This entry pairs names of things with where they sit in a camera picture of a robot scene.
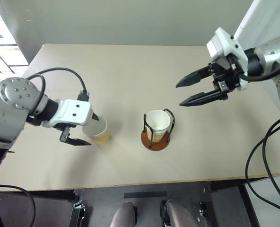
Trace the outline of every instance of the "table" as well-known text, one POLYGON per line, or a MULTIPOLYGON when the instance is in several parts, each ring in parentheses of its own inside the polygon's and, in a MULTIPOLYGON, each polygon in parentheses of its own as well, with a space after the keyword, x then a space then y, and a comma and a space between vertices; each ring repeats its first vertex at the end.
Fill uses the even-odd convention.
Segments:
MULTIPOLYGON (((0 167, 0 183, 28 190, 58 190, 143 183, 244 178, 254 145, 280 118, 260 83, 229 94, 227 101, 181 107, 190 95, 213 89, 212 78, 175 88, 190 72, 210 62, 205 47, 45 44, 24 77, 51 67, 77 71, 90 92, 96 114, 108 120, 111 138, 103 145, 75 147, 59 142, 61 132, 25 125, 0 167), (176 117, 169 145, 143 147, 143 114, 170 109, 176 117)), ((51 99, 76 99, 73 74, 45 74, 51 99)), ((40 82, 35 81, 40 89, 40 82)), ((88 140, 81 127, 72 138, 88 140)), ((269 139, 269 165, 280 173, 280 132, 269 139)), ((253 156, 251 177, 266 174, 261 150, 253 156)))

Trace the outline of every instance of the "wall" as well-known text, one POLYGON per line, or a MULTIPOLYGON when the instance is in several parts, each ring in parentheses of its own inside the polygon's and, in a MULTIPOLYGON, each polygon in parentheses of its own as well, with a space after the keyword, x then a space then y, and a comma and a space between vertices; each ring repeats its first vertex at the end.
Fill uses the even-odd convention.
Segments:
POLYGON ((30 62, 44 43, 204 46, 234 33, 252 0, 0 0, 30 62))

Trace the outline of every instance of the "floor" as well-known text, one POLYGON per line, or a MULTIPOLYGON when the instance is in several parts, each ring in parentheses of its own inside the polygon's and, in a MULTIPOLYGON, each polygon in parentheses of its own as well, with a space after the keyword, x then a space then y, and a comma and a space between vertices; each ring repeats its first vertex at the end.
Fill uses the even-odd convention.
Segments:
MULTIPOLYGON (((160 227, 159 205, 161 201, 174 199, 181 202, 197 221, 199 202, 212 201, 219 227, 251 227, 237 187, 209 193, 208 182, 166 183, 110 188, 75 190, 87 206, 84 227, 108 227, 114 213, 125 201, 131 201, 138 209, 137 227, 160 227), (154 192, 155 197, 125 199, 131 192, 154 192)), ((34 227, 69 226, 72 204, 67 201, 35 198, 36 220, 34 227)), ((5 227, 28 226, 31 219, 29 200, 25 196, 0 193, 0 215, 5 227)), ((207 221, 199 218, 198 226, 207 227, 207 221)))

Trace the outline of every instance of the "paper cup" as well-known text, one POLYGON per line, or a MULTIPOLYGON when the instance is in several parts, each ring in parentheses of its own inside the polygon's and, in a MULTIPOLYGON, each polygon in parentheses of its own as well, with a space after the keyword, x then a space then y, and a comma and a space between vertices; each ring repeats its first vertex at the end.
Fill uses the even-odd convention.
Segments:
POLYGON ((90 119, 83 127, 82 131, 94 143, 103 144, 109 140, 110 132, 107 127, 107 121, 103 117, 98 117, 99 121, 90 119))
MULTIPOLYGON (((163 110, 153 110, 146 115, 146 123, 153 129, 153 142, 159 142, 170 125, 170 117, 163 110)), ((146 131, 150 140, 151 131, 148 127, 146 131)))

